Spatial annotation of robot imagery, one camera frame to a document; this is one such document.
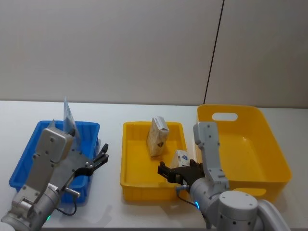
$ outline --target tabletop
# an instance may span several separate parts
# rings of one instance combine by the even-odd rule
[[[99,139],[108,143],[109,161],[92,178],[87,202],[74,216],[54,211],[43,228],[204,228],[200,211],[182,201],[130,203],[120,186],[122,127],[129,121],[151,121],[161,115],[180,122],[187,150],[194,155],[193,125],[197,106],[70,103],[75,121],[101,125]],[[308,109],[260,109],[267,119],[293,173],[277,202],[292,229],[308,228]],[[63,103],[0,101],[0,216],[10,209],[16,190],[9,178],[36,126],[41,120],[63,120]]]

